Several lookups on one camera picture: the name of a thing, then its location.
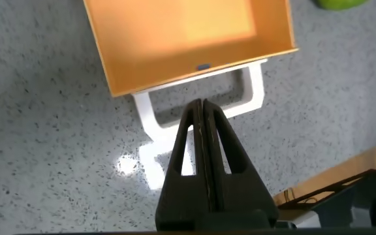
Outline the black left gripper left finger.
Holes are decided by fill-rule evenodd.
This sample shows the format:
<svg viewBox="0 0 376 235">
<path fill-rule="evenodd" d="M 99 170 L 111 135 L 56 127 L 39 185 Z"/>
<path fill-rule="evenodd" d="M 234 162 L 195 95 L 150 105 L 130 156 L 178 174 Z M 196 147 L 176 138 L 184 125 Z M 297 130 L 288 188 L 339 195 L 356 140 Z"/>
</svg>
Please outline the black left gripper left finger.
<svg viewBox="0 0 376 235">
<path fill-rule="evenodd" d="M 193 127 L 196 174 L 181 173 L 188 128 Z M 202 101 L 183 111 L 155 214 L 157 230 L 193 230 L 195 221 L 210 211 L 208 174 L 204 162 Z"/>
</svg>

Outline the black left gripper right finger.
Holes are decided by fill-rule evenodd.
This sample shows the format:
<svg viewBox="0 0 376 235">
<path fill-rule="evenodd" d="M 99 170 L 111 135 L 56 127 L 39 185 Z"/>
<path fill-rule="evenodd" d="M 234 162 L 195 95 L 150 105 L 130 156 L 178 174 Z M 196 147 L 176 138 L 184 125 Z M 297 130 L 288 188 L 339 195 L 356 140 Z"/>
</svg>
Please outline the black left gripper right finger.
<svg viewBox="0 0 376 235">
<path fill-rule="evenodd" d="M 222 109 L 205 100 L 213 207 L 226 228 L 274 228 L 279 211 Z"/>
</svg>

